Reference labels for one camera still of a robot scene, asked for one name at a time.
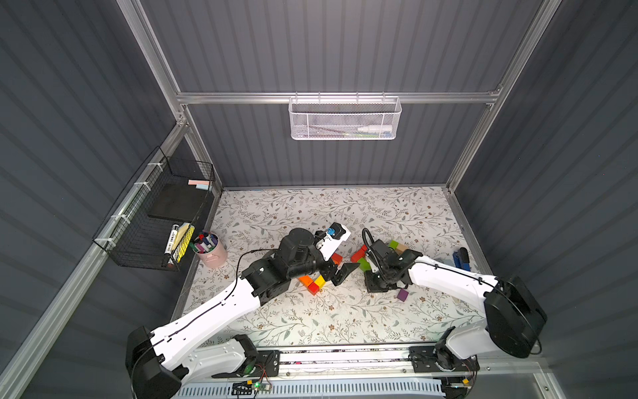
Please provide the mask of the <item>black notebook in basket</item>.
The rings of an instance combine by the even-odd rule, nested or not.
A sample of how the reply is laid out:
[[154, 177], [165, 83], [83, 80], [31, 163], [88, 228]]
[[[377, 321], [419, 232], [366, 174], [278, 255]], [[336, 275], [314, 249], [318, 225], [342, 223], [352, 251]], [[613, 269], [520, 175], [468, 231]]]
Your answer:
[[190, 222], [208, 198], [209, 192], [196, 186], [168, 184], [153, 201], [147, 215], [155, 219]]

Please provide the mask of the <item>purple small block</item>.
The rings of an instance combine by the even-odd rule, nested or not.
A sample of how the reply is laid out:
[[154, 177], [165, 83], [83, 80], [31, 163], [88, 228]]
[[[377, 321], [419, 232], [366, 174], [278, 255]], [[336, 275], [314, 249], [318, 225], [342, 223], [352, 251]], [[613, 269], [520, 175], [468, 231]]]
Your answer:
[[409, 292], [407, 290], [400, 289], [396, 297], [401, 302], [405, 302], [407, 300], [408, 296], [409, 296]]

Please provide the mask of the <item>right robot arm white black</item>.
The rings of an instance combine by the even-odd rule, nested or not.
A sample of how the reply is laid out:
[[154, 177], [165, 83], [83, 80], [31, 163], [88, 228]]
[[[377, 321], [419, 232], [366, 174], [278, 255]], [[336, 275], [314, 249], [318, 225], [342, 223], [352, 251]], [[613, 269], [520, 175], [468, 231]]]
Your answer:
[[418, 251], [397, 253], [388, 244], [364, 238], [371, 269], [365, 273], [369, 290], [386, 292], [398, 283], [434, 289], [457, 298], [479, 312], [480, 319], [463, 327], [448, 328], [435, 345], [440, 367], [454, 368], [487, 352], [516, 358], [542, 350], [540, 334], [548, 316], [518, 277], [501, 279], [442, 264]]

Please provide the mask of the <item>orange block low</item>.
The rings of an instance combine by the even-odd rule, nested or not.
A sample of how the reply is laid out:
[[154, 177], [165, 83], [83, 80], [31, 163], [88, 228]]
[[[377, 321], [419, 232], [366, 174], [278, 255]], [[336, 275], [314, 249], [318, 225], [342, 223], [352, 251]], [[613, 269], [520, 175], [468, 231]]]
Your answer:
[[310, 286], [313, 283], [313, 280], [309, 276], [302, 276], [298, 278], [299, 282], [303, 284], [305, 287]]

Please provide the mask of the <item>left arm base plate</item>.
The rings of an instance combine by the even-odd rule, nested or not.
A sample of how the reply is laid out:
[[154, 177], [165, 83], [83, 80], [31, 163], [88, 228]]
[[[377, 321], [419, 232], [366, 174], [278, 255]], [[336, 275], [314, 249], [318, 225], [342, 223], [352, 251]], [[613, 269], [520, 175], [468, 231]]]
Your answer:
[[261, 377], [277, 377], [281, 354], [279, 350], [259, 350], [255, 356], [249, 357], [238, 370], [219, 373], [213, 378], [250, 377], [259, 379]]

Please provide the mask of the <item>pink pen cup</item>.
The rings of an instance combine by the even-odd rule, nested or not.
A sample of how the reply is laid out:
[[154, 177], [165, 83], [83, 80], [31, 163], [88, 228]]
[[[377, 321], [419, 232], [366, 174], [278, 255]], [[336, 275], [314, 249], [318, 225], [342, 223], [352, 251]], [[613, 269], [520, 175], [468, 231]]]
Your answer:
[[209, 269], [218, 269], [227, 263], [227, 251], [219, 237], [208, 231], [196, 234], [189, 243], [200, 262]]

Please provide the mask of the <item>red small block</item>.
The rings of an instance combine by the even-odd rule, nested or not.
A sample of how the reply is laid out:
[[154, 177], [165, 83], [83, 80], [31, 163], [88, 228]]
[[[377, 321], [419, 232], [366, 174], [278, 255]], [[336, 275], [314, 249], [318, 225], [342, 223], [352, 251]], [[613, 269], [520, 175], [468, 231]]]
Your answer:
[[307, 289], [312, 295], [317, 295], [322, 289], [322, 287], [318, 285], [316, 282], [312, 282], [309, 284], [309, 286], [307, 286]]

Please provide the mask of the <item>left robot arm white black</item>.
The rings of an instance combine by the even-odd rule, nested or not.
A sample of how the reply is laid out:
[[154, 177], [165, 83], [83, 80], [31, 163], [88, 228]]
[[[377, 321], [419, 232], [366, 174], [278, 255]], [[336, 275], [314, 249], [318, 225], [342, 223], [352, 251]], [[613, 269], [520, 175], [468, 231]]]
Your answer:
[[259, 363], [259, 351], [245, 334], [201, 350], [200, 346], [240, 317], [288, 291], [294, 279], [319, 273], [341, 284], [352, 266], [337, 267], [332, 256], [351, 236], [337, 222], [312, 233], [291, 229], [277, 249], [237, 269], [229, 287], [174, 322], [130, 333], [126, 370], [135, 398], [171, 398], [184, 385], [206, 377], [247, 377]]

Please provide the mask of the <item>yellow block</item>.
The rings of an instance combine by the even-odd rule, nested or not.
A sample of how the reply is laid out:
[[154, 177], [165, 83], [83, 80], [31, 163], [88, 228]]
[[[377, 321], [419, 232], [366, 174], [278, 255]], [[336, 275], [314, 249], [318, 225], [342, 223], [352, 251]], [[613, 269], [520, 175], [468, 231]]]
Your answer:
[[322, 289], [323, 286], [326, 284], [326, 281], [324, 279], [324, 277], [319, 276], [314, 280], [314, 283], [320, 288]]

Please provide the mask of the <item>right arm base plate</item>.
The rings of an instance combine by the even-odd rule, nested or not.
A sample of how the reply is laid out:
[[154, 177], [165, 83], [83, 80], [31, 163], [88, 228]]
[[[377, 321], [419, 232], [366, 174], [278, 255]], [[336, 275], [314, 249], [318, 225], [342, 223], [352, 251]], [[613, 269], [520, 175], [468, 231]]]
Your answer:
[[414, 372], [478, 372], [480, 365], [475, 355], [460, 359], [449, 349], [435, 344], [408, 348], [408, 359]]

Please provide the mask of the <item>small circuit board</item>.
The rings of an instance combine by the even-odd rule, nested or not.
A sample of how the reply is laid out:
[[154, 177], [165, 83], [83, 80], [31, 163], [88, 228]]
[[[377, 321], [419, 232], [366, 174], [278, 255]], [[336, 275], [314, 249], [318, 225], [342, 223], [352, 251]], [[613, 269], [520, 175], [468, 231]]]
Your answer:
[[247, 380], [244, 382], [234, 382], [231, 386], [230, 396], [235, 398], [257, 397], [259, 393], [269, 393], [272, 391], [272, 384], [258, 380]]

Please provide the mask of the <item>yellow highlighter pack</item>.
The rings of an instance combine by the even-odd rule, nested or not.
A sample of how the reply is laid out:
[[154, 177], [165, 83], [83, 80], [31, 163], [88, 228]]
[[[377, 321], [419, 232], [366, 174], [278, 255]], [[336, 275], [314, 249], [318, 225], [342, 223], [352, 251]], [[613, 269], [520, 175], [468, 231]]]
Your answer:
[[174, 240], [174, 244], [171, 247], [170, 255], [174, 265], [178, 265], [181, 259], [189, 249], [189, 243], [194, 234], [195, 227], [192, 224], [184, 223], [179, 226], [177, 234]]

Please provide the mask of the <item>white marker in basket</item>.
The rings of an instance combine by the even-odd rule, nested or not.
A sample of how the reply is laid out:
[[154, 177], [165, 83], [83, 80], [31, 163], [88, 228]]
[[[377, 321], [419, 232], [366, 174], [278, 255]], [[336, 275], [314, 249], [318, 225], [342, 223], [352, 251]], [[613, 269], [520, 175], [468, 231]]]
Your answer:
[[378, 137], [390, 137], [392, 138], [395, 133], [393, 126], [387, 125], [369, 125], [361, 126], [357, 128], [357, 133], [366, 136], [378, 136]]

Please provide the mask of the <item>blue stapler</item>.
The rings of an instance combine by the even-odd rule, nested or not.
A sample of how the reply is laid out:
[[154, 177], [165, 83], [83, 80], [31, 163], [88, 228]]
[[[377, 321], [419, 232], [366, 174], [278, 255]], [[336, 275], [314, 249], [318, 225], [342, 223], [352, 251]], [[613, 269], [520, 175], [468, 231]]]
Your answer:
[[453, 261], [457, 269], [464, 271], [471, 271], [470, 267], [470, 254], [465, 247], [459, 247], [453, 252]]

